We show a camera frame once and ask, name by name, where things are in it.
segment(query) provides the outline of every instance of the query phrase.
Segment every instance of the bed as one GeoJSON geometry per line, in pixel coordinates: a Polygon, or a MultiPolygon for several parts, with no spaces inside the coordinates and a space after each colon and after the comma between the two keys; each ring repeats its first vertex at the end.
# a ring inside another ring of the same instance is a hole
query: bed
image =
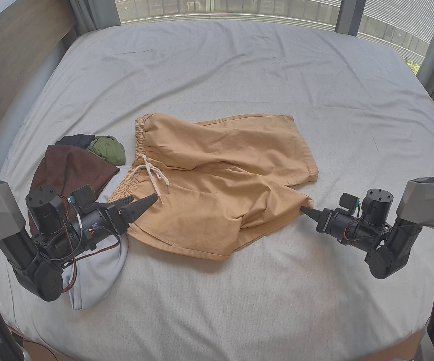
{"type": "MultiPolygon", "coordinates": [[[[112,27],[79,37],[27,114],[0,179],[21,210],[47,145],[113,135],[127,164],[134,121],[292,114],[319,167],[296,187],[316,208],[342,192],[395,196],[434,175],[434,103],[397,53],[347,35],[242,21],[112,27]]],[[[434,231],[405,268],[372,277],[364,253],[301,217],[224,263],[132,238],[110,295],[75,311],[23,289],[0,253],[0,311],[31,340],[78,360],[361,359],[419,334],[434,297],[434,231]]]]}

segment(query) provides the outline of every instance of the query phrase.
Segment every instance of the drawstring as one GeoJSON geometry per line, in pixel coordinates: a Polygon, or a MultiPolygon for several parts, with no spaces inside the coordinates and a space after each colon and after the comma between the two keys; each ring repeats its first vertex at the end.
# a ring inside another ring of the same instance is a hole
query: drawstring
{"type": "Polygon", "coordinates": [[[155,167],[152,163],[147,162],[147,157],[144,154],[142,154],[142,157],[143,157],[144,164],[137,166],[136,169],[133,170],[132,175],[130,177],[133,177],[135,175],[135,173],[137,171],[141,170],[142,168],[146,168],[147,172],[149,174],[150,180],[152,181],[152,184],[154,186],[155,192],[157,193],[157,196],[159,197],[160,202],[162,202],[162,204],[163,204],[164,202],[162,201],[162,196],[160,195],[160,190],[158,189],[157,182],[155,181],[154,176],[152,175],[152,171],[155,173],[155,175],[159,181],[163,180],[164,183],[167,185],[167,194],[170,194],[170,190],[168,189],[168,185],[170,184],[170,182],[168,181],[167,177],[164,174],[162,174],[162,172],[160,171],[159,168],[155,167]]]}

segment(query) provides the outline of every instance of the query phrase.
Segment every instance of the crumpled green garment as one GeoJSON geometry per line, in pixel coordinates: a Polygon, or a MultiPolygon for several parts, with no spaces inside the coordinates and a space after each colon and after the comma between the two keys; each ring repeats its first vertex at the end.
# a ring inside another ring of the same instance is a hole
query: crumpled green garment
{"type": "Polygon", "coordinates": [[[87,147],[87,151],[107,161],[111,165],[125,164],[123,144],[113,136],[97,136],[87,147]]]}

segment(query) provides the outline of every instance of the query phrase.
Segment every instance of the shorts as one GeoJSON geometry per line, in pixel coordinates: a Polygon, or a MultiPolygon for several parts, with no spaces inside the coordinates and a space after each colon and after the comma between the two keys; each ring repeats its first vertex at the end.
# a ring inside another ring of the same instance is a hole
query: shorts
{"type": "Polygon", "coordinates": [[[318,176],[291,115],[188,123],[150,114],[135,124],[135,162],[109,202],[142,199],[156,192],[156,183],[161,202],[128,230],[145,244],[224,261],[297,218],[301,206],[313,207],[308,196],[289,187],[318,176]],[[144,157],[168,180],[168,193],[165,180],[151,180],[144,157]],[[134,172],[138,166],[143,168],[134,172]]]}

